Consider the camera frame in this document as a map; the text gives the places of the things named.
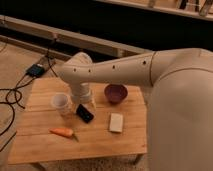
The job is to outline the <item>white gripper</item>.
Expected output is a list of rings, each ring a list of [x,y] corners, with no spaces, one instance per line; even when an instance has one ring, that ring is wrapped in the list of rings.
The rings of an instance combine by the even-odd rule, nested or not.
[[[71,99],[74,103],[88,103],[92,98],[92,91],[88,83],[74,84],[70,86]]]

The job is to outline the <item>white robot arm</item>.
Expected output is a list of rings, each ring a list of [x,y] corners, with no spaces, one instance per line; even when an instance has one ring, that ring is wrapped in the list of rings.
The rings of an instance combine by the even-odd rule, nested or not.
[[[164,50],[100,63],[80,52],[59,77],[76,102],[91,99],[92,82],[148,88],[149,170],[213,171],[213,52]]]

